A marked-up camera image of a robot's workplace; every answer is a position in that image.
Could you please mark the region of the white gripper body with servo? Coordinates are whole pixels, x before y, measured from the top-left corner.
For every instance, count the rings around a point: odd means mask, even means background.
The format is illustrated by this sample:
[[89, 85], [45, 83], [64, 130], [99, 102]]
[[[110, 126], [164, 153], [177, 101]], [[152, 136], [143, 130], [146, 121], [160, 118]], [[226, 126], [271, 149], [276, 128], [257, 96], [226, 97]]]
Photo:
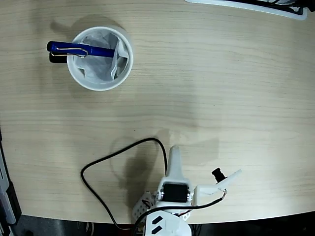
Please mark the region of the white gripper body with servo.
[[191, 182], [185, 177], [163, 177], [158, 185], [156, 207], [190, 207], [193, 197]]

